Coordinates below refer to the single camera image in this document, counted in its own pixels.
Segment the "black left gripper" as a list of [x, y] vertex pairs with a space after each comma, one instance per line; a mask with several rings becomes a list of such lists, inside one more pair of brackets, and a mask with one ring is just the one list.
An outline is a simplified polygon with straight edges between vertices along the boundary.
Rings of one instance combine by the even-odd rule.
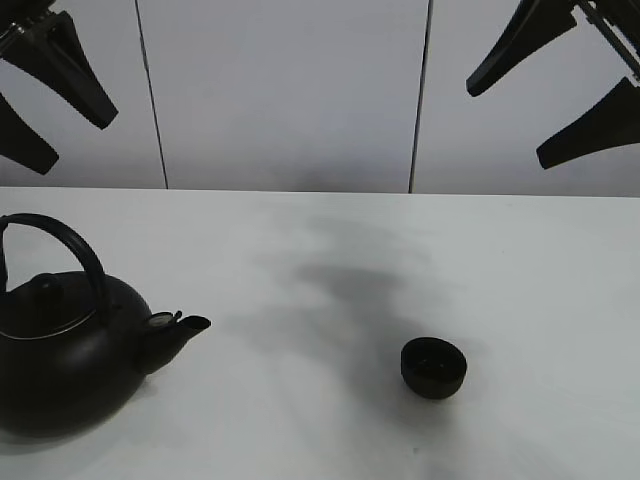
[[[118, 114], [89, 64], [72, 17], [51, 10], [54, 1], [1, 0], [1, 57], [73, 106], [94, 126], [108, 127]], [[1, 96], [1, 155], [41, 175], [58, 153]]]

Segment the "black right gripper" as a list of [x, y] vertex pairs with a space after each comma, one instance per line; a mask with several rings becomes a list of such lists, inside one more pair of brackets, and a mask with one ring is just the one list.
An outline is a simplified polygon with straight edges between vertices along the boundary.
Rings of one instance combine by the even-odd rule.
[[[639, 1], [522, 0], [495, 45], [466, 80], [477, 97], [524, 59], [577, 26], [578, 6], [639, 82]], [[543, 169], [639, 143], [639, 87], [623, 78], [580, 118], [536, 149]]]

